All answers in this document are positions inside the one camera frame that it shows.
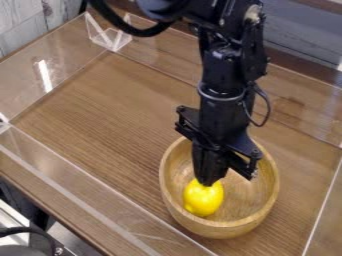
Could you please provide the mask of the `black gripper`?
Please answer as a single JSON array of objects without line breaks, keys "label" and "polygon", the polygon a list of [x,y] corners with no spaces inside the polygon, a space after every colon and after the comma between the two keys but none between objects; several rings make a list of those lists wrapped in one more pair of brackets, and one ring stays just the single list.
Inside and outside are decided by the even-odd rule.
[{"label": "black gripper", "polygon": [[263,153],[247,134],[251,123],[257,84],[218,92],[199,84],[201,108],[176,108],[175,130],[192,143],[194,174],[211,186],[233,169],[245,179],[255,176]]}]

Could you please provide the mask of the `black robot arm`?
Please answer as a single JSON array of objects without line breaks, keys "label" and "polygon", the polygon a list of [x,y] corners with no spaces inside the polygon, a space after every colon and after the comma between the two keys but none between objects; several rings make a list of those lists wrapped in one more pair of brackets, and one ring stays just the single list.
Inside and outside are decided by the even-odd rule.
[{"label": "black robot arm", "polygon": [[194,175],[213,185],[230,170],[253,179],[263,153],[247,129],[254,102],[266,93],[257,80],[267,74],[263,46],[266,14],[261,0],[136,0],[158,21],[186,19],[197,28],[203,73],[201,107],[180,106],[175,130],[191,141]]}]

